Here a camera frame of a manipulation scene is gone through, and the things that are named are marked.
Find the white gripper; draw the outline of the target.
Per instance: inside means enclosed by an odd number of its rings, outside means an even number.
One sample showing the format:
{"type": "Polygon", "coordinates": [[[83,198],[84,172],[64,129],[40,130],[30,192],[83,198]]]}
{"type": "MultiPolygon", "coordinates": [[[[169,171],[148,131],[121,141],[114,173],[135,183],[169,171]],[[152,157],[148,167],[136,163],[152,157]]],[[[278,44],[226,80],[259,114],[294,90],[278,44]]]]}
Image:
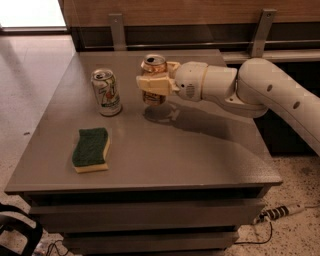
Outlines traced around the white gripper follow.
{"type": "Polygon", "coordinates": [[[201,100],[201,86],[208,65],[203,62],[179,62],[168,61],[167,73],[170,77],[137,76],[137,86],[145,92],[168,96],[174,92],[188,101],[201,100]]]}

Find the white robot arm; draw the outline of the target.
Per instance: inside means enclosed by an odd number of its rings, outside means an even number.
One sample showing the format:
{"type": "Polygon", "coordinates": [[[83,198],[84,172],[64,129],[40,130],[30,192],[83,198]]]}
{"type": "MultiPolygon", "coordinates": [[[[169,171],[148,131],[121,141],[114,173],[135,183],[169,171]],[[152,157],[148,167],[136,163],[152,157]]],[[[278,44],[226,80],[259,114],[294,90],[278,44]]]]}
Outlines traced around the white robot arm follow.
{"type": "Polygon", "coordinates": [[[268,60],[252,58],[238,69],[169,62],[165,71],[140,75],[136,82],[147,93],[210,101],[248,118],[272,110],[320,155],[320,98],[268,60]]]}

